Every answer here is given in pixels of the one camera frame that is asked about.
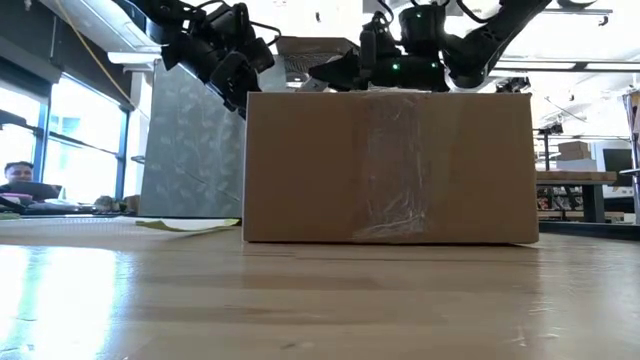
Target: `diamond plate wall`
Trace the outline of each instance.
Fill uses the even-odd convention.
[[[260,76],[288,91],[283,61]],[[139,214],[240,217],[245,122],[181,68],[156,66]]]

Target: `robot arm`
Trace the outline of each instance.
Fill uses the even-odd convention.
[[[464,0],[455,1],[473,15]],[[484,25],[464,38],[444,31],[449,2],[418,5],[412,1],[414,6],[399,16],[400,41],[389,33],[384,14],[376,12],[363,26],[359,53],[353,51],[337,61],[315,66],[309,75],[338,91],[366,90],[373,84],[446,92],[450,90],[445,81],[448,70],[457,87],[475,88],[482,85],[511,41],[552,0],[501,0],[502,7],[493,17],[483,20],[473,16]]]
[[[274,59],[270,44],[257,38],[253,28],[266,26],[249,20],[244,3],[229,6],[216,0],[193,6],[179,0],[113,1],[129,17],[143,16],[137,25],[162,46],[167,70],[180,64],[218,94],[229,111],[246,116],[247,93],[260,91],[257,75],[272,67]],[[208,14],[203,7],[212,3],[221,5]],[[279,34],[275,28],[266,28]]]
[[[199,6],[180,0],[113,0],[130,17],[141,13],[137,25],[159,45],[167,70],[180,64],[218,94],[230,111],[246,116],[247,93],[260,91],[258,74],[274,65],[269,45],[257,38],[253,26],[279,30],[249,20],[244,3],[229,6],[222,0]],[[500,0],[501,9],[483,20],[473,16],[464,0],[455,0],[476,21],[484,23],[466,37],[446,34],[445,6],[433,1],[400,13],[402,38],[389,33],[389,21],[376,12],[363,26],[359,52],[309,69],[309,75],[338,91],[366,90],[369,84],[420,90],[449,91],[448,70],[461,88],[480,86],[509,43],[552,0]],[[383,0],[378,2],[391,12]],[[203,7],[221,5],[212,13]]]

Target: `green paper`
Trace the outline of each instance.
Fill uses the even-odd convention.
[[[224,224],[222,225],[218,225],[210,228],[195,229],[195,230],[185,230],[185,229],[171,227],[165,224],[164,221],[162,220],[156,220],[156,221],[138,220],[136,221],[136,225],[141,227],[146,227],[149,229],[162,230],[162,231],[182,232],[182,233],[202,233],[202,232],[216,232],[216,231],[231,230],[235,228],[234,225],[238,224],[239,221],[240,220],[238,219],[226,219],[224,221]]]
[[[0,220],[20,220],[20,215],[12,213],[0,214]]]

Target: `window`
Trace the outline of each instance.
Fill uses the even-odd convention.
[[[33,162],[35,142],[36,138],[33,136],[33,132],[19,126],[3,125],[0,130],[0,166],[2,169],[9,162]]]
[[[118,161],[113,154],[49,139],[44,182],[62,185],[66,198],[93,203],[115,196]]]
[[[66,198],[93,203],[115,197],[120,132],[125,113],[117,103],[67,77],[51,93],[43,181],[61,185]]]
[[[63,77],[51,92],[49,131],[118,152],[124,113],[117,103]]]
[[[5,83],[0,83],[0,109],[23,117],[27,125],[38,126],[40,102],[13,91],[11,86]]]

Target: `wooden table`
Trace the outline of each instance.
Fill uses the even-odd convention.
[[[604,223],[603,185],[611,185],[618,178],[615,172],[598,171],[538,171],[538,186],[580,186],[586,222]]]
[[[640,354],[640,243],[544,235],[531,247],[356,247],[243,244],[239,230],[181,239],[6,234],[3,360]]]

